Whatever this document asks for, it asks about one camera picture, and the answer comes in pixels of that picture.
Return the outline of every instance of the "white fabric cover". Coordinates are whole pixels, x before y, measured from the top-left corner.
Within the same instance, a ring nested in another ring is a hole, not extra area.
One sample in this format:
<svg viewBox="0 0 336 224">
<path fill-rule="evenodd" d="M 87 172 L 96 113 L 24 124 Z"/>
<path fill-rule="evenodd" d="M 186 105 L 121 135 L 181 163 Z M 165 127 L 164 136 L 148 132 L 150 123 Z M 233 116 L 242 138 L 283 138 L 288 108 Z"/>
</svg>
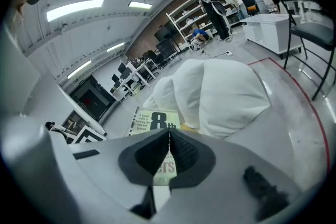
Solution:
<svg viewBox="0 0 336 224">
<path fill-rule="evenodd" d="M 231 60 L 187 60 L 162 78 L 147 108 L 174 109 L 180 122 L 200 133 L 227 137 L 243 129 L 270 103 L 249 66 Z"/>
</svg>

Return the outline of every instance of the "gray floor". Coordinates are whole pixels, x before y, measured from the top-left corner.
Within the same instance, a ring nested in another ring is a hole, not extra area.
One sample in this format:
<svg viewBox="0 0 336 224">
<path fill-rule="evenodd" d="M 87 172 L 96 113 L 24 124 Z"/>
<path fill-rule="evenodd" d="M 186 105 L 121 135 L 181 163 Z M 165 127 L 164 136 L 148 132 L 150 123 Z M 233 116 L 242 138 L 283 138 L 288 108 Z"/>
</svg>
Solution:
<svg viewBox="0 0 336 224">
<path fill-rule="evenodd" d="M 234 32 L 236 34 L 232 42 L 219 42 L 215 39 L 209 42 L 205 51 L 213 57 L 229 50 L 233 53 L 232 56 L 222 55 L 216 59 L 230 59 L 251 64 L 250 66 L 260 74 L 266 84 L 272 105 L 287 125 L 294 150 L 293 160 L 288 163 L 292 170 L 291 176 L 302 189 L 307 189 L 323 180 L 335 160 L 336 88 L 330 87 L 334 72 L 330 71 L 330 76 L 323 87 L 323 92 L 329 93 L 328 96 L 325 98 L 319 94 L 317 100 L 312 102 L 310 98 L 316 90 L 315 83 L 320 81 L 311 70 L 305 67 L 302 71 L 302 63 L 291 57 L 287 68 L 289 73 L 287 73 L 281 68 L 284 60 L 280 60 L 278 56 L 263 47 L 247 41 L 241 26 L 235 27 Z M 328 58 L 328 52 L 307 41 L 305 44 L 307 48 Z M 303 52 L 297 55 L 304 58 Z M 313 55 L 308 57 L 308 63 L 323 73 L 325 64 Z M 159 70 L 158 79 L 150 82 L 150 88 L 144 88 L 137 95 L 128 97 L 122 102 L 103 126 L 109 139 L 125 135 L 136 107 L 142 106 L 160 78 L 173 74 L 187 59 L 209 59 L 207 55 L 200 55 L 200 51 L 192 54 L 187 51 L 181 55 L 181 58 L 182 61 L 174 66 Z M 281 148 L 281 145 L 277 144 L 274 147 Z"/>
</svg>

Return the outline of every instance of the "book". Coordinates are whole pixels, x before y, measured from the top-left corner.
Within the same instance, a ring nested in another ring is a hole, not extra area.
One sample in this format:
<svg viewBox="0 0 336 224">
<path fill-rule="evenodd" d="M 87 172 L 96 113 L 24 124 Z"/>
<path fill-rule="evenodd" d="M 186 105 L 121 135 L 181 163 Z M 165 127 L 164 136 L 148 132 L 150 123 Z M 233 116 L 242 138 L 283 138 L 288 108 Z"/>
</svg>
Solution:
<svg viewBox="0 0 336 224">
<path fill-rule="evenodd" d="M 127 135 L 137 135 L 160 128 L 180 128 L 178 113 L 174 110 L 158 110 L 137 107 Z M 154 176 L 154 186 L 168 186 L 176 176 L 176 165 L 173 155 L 168 151 L 163 163 Z"/>
</svg>

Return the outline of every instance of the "red line on floor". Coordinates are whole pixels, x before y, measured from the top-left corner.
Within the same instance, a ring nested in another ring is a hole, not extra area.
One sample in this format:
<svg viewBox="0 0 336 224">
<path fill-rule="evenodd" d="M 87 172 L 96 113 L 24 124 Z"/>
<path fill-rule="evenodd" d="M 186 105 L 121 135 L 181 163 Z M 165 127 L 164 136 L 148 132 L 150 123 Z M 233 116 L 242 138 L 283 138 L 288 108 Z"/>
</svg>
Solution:
<svg viewBox="0 0 336 224">
<path fill-rule="evenodd" d="M 258 60 L 258 61 L 252 62 L 252 63 L 248 63 L 247 65 L 250 66 L 250 65 L 253 65 L 254 63 L 262 62 L 262 61 L 267 60 L 267 59 L 269 59 L 269 57 L 264 58 L 262 60 Z"/>
<path fill-rule="evenodd" d="M 301 92 L 303 93 L 304 97 L 307 99 L 311 109 L 313 110 L 313 113 L 319 123 L 320 129 L 321 129 L 321 133 L 322 133 L 322 137 L 323 137 L 323 142 L 324 142 L 324 148 L 325 148 L 325 154 L 327 157 L 327 174 L 329 174 L 330 172 L 330 154 L 329 154 L 329 144 L 328 144 L 328 139 L 327 139 L 327 135 L 326 135 L 326 131 L 324 130 L 322 121 L 320 119 L 319 114 L 317 113 L 317 110 L 315 109 L 315 107 L 313 106 L 313 104 L 310 101 L 310 98 L 308 97 L 307 93 L 305 92 L 305 90 L 301 87 L 301 85 L 298 83 L 298 81 L 292 77 L 292 75 L 286 70 L 284 69 L 281 65 L 279 65 L 277 62 L 275 62 L 272 58 L 268 58 L 270 61 L 272 61 L 273 63 L 275 63 L 279 68 L 281 68 L 284 72 L 287 73 L 287 75 L 294 81 L 294 83 L 299 87 L 299 89 L 301 90 Z"/>
</svg>

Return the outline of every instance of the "black metal frame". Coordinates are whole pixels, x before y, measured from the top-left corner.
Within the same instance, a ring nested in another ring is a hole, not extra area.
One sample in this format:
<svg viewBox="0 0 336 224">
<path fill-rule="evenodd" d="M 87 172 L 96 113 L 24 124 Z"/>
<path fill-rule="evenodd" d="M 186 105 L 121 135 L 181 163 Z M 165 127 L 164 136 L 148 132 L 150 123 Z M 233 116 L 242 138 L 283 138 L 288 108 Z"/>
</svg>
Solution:
<svg viewBox="0 0 336 224">
<path fill-rule="evenodd" d="M 327 66 L 327 69 L 325 70 L 324 75 L 321 76 L 319 73 L 316 72 L 315 69 L 313 69 L 313 68 L 312 68 L 309 64 L 307 64 L 305 61 L 301 60 L 299 57 L 297 57 L 297 56 L 295 56 L 295 55 L 293 55 L 293 54 L 290 53 L 290 42 L 291 42 L 291 32 L 290 32 L 290 30 L 291 30 L 291 24 L 292 24 L 292 23 L 294 23 L 295 25 L 297 25 L 297 24 L 296 24 L 296 22 L 295 22 L 295 20 L 294 20 L 294 18 L 293 18 L 293 16 L 292 16 L 292 14 L 289 12 L 287 5 L 284 3 L 283 0 L 280 0 L 280 1 L 281 1 L 281 3 L 284 5 L 284 7 L 285 7 L 285 9 L 286 9 L 286 11 L 287 11 L 287 13 L 288 13 L 288 20 L 289 20 L 288 47 L 287 47 L 287 53 L 286 53 L 286 60 L 285 60 L 285 64 L 284 64 L 283 68 L 286 69 L 287 62 L 288 62 L 288 57 L 289 57 L 289 55 L 292 55 L 293 57 L 295 57 L 296 59 L 298 59 L 300 62 L 302 62 L 305 66 L 307 66 L 311 71 L 313 71 L 313 72 L 314 72 L 314 73 L 315 73 L 315 74 L 322 80 L 321 83 L 320 83 L 320 85 L 318 86 L 316 92 L 314 93 L 314 95 L 313 95 L 313 97 L 312 97 L 312 101 L 314 101 L 314 100 L 316 99 L 318 93 L 320 92 L 320 90 L 321 90 L 321 88 L 322 88 L 322 86 L 323 86 L 323 84 L 324 84 L 324 82 L 325 82 L 327 76 L 328 76 L 328 73 L 329 73 L 330 68 L 332 68 L 332 69 L 335 71 L 335 77 L 334 77 L 333 85 L 336 83 L 336 69 L 335 69 L 333 66 L 331 66 L 331 64 L 332 64 L 332 59 L 333 59 L 333 56 L 334 56 L 334 51 L 335 51 L 335 40 L 336 40 L 336 38 L 335 38 L 335 26 L 336 26 L 336 23 L 335 23 L 335 16 L 329 16 L 329 17 L 332 18 L 332 21 L 333 21 L 333 48 L 332 48 L 332 50 L 331 50 L 330 58 L 329 58 L 329 61 L 328 61 L 328 62 L 325 61 L 325 60 L 324 60 L 322 57 L 320 57 L 319 55 L 317 55 L 315 52 L 313 52 L 313 51 L 307 49 L 307 48 L 305 47 L 304 43 L 303 43 L 302 38 L 301 38 L 300 36 L 298 36 L 298 37 L 301 39 L 303 48 L 304 48 L 304 50 L 305 50 L 306 59 L 308 59 L 307 51 L 309 51 L 311 54 L 317 56 L 318 58 L 320 58 L 323 62 L 325 62 L 325 63 L 328 65 L 328 66 Z"/>
</svg>

